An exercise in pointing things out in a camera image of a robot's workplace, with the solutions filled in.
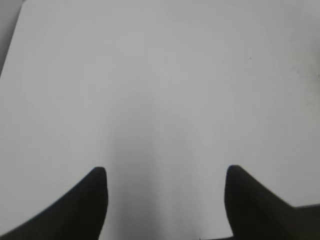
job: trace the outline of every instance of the white floor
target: white floor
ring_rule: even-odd
[[[231,164],[320,203],[317,4],[26,1],[0,79],[0,234],[94,166],[101,239],[231,235]]]

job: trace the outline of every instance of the white backdrop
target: white backdrop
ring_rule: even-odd
[[[231,235],[227,167],[320,203],[317,1],[28,0],[0,79],[0,234],[94,166],[101,239]]]

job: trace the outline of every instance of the white surface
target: white surface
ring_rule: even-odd
[[[94,166],[108,173],[101,239],[229,236],[231,164],[320,203],[316,5],[25,2],[0,80],[0,233]]]

